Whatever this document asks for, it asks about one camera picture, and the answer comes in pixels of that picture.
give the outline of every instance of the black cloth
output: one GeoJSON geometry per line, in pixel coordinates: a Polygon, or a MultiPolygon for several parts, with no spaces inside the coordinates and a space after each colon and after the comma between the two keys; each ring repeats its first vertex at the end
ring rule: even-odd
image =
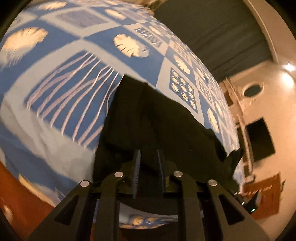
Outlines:
{"type": "MultiPolygon", "coordinates": [[[[178,170],[196,181],[206,183],[215,179],[228,190],[238,190],[232,176],[242,150],[233,151],[226,157],[214,132],[200,124],[185,107],[147,83],[125,75],[105,120],[96,151],[93,180],[102,181],[118,171],[122,163],[132,160],[135,150],[144,153],[144,160],[141,160],[144,171],[140,171],[139,178],[141,175],[152,177],[155,173],[149,160],[155,153],[150,150],[156,149],[162,149],[167,160],[175,162],[178,170]]],[[[151,194],[157,189],[155,179],[146,183],[146,193],[148,186],[153,186],[153,180],[155,186],[151,187],[151,194]]],[[[139,209],[136,203],[132,206],[139,209]]],[[[141,210],[152,212],[150,208],[141,210]]]]}

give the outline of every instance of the dark curtain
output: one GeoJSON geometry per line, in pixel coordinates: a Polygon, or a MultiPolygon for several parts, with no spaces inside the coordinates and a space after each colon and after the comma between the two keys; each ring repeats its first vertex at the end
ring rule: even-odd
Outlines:
{"type": "Polygon", "coordinates": [[[218,82],[272,58],[260,26],[242,0],[168,0],[155,17],[218,82]]]}

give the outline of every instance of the ceiling light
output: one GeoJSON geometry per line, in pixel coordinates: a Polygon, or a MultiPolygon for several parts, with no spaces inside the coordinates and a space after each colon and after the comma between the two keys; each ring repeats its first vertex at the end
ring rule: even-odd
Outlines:
{"type": "Polygon", "coordinates": [[[296,68],[295,68],[295,66],[294,65],[291,65],[291,64],[286,64],[286,65],[283,65],[283,68],[285,69],[285,70],[287,70],[287,71],[289,71],[289,72],[292,72],[292,71],[294,71],[296,68]]]}

